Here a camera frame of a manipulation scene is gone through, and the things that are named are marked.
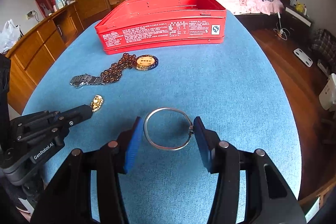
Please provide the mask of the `silver metal wristwatch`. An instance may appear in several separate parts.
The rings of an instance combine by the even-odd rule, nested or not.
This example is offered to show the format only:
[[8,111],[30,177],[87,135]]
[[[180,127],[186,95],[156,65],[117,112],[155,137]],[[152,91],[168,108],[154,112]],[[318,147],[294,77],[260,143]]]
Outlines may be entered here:
[[78,75],[78,76],[72,77],[72,79],[70,80],[70,85],[74,86],[75,88],[80,88],[85,85],[89,85],[89,86],[104,85],[104,83],[102,81],[102,77],[96,77],[96,76],[84,74],[84,75]]

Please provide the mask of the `yellow plush toy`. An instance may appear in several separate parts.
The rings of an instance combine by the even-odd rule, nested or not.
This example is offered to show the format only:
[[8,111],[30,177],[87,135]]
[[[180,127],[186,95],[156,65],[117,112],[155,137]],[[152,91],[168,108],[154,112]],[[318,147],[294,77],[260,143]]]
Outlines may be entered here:
[[304,3],[299,2],[298,0],[296,0],[296,3],[294,5],[294,8],[297,12],[306,15],[306,6]]

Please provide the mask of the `black bedside table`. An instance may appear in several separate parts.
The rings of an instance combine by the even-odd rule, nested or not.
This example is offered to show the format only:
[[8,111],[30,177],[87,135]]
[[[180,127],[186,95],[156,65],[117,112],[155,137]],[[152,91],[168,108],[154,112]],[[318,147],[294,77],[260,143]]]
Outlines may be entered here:
[[291,6],[285,6],[281,15],[282,26],[290,33],[290,38],[301,45],[307,45],[313,30],[313,22]]

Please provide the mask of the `white plastic bag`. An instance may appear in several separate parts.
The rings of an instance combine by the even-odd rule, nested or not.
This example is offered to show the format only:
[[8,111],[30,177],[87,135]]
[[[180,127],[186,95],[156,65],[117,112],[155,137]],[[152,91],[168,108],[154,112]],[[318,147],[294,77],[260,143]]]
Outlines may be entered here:
[[6,53],[11,50],[21,37],[21,30],[19,25],[15,25],[13,20],[8,20],[0,35],[0,53]]

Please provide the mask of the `thin silver bangle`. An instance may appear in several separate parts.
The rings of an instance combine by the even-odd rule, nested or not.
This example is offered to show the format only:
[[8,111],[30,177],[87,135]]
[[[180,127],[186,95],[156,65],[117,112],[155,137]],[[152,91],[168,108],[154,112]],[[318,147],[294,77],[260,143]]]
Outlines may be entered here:
[[193,122],[182,110],[159,107],[145,117],[143,133],[153,148],[179,151],[186,148],[194,136]]

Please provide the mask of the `plaid bag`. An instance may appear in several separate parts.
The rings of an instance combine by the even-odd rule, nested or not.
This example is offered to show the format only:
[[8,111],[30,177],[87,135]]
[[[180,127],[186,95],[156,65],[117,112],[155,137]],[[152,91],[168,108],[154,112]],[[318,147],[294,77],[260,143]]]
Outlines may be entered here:
[[318,29],[311,38],[311,50],[335,73],[335,36],[327,29]]

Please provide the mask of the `white electric kettle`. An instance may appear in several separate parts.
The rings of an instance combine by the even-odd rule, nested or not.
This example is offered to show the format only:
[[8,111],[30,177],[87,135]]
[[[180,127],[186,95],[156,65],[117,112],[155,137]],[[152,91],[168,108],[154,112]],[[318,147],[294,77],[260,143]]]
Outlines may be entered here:
[[55,6],[58,10],[64,8],[66,6],[66,0],[55,0]]

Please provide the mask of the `red metal tin box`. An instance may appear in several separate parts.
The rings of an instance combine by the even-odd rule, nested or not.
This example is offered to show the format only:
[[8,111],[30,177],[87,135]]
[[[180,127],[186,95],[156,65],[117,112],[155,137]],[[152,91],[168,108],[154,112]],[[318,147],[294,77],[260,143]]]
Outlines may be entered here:
[[224,41],[216,0],[126,0],[94,27],[106,54]]

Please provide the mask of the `blue table cloth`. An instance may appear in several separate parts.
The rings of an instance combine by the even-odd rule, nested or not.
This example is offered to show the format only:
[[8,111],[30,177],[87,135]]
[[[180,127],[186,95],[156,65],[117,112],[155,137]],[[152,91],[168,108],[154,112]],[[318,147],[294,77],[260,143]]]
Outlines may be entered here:
[[113,84],[75,88],[72,77],[96,76],[120,55],[107,55],[94,26],[56,60],[26,104],[24,114],[66,111],[104,103],[92,118],[71,128],[65,147],[43,167],[52,179],[74,148],[93,151],[149,118],[135,164],[120,176],[130,223],[206,223],[217,175],[203,166],[189,122],[200,117],[207,129],[237,149],[263,149],[295,195],[301,185],[301,149],[288,98],[263,50],[232,14],[220,44],[146,50],[159,64],[149,71],[127,69]]

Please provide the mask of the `white bathroom scale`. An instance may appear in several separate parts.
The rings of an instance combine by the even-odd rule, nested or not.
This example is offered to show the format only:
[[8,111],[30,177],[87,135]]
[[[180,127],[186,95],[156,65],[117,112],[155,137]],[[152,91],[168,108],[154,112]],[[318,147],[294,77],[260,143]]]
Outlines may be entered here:
[[313,60],[300,48],[297,48],[293,53],[308,67],[313,65]]

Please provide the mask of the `red picture frame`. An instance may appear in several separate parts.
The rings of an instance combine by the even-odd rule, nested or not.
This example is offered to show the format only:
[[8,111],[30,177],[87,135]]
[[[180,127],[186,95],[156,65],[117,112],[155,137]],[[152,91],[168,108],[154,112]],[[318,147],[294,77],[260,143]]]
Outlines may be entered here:
[[35,0],[35,3],[37,4],[37,7],[41,12],[43,18],[46,18],[50,14],[55,12],[55,0]]

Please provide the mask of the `white appliance on floor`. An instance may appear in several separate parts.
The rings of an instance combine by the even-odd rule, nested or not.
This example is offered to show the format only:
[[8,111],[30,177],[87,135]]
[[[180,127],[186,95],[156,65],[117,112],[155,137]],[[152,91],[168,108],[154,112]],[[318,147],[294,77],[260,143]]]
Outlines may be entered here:
[[335,104],[335,73],[329,75],[327,84],[319,94],[319,102],[324,110],[329,110]]

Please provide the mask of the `wooden sideboard cabinet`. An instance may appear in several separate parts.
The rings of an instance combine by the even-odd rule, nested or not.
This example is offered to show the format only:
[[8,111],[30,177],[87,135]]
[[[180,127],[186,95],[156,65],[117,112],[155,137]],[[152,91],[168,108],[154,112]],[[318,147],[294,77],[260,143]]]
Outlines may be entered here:
[[8,51],[9,105],[22,114],[31,94],[66,48],[84,31],[76,2],[54,12]]

